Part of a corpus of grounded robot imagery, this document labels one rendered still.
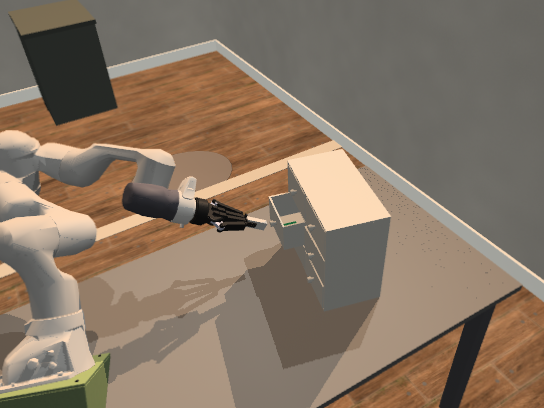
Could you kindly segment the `white chest of drawers with wooden top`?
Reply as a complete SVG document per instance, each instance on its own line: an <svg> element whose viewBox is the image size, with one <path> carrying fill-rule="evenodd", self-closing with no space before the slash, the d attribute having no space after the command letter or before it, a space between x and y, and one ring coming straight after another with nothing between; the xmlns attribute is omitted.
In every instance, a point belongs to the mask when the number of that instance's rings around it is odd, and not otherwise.
<svg viewBox="0 0 544 408"><path fill-rule="evenodd" d="M390 214L343 149L287 165L325 230L323 311L380 297Z"/></svg>

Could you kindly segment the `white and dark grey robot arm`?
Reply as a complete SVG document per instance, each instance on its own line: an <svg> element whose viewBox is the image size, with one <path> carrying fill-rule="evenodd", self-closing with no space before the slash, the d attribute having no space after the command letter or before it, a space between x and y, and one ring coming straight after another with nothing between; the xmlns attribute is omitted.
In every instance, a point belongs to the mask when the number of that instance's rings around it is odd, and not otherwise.
<svg viewBox="0 0 544 408"><path fill-rule="evenodd" d="M134 182L123 191L125 210L163 218L180 228L195 214L196 178L188 177L178 190L168 190L175 169L171 154L108 145L40 146L19 131L0 133L0 261L24 281L33 318L24 325L26 337L4 361L0 394L68 380L95 365L77 280L58 270L54 258L91 248L97 229L88 215L41 199L39 171L86 187L113 161L136 162Z"/></svg>

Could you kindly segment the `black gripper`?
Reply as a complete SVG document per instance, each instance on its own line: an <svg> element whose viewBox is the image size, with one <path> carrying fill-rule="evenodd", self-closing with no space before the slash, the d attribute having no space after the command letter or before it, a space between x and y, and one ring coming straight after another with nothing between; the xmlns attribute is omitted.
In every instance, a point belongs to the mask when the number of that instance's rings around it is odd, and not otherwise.
<svg viewBox="0 0 544 408"><path fill-rule="evenodd" d="M216 199L213 199L211 203L198 197L194 199L196 210L190 224L203 225L207 223L218 228L217 232L243 231L245 227L264 230L267 226L266 220L248 217L246 213L243 215L242 211L220 203Z"/></svg>

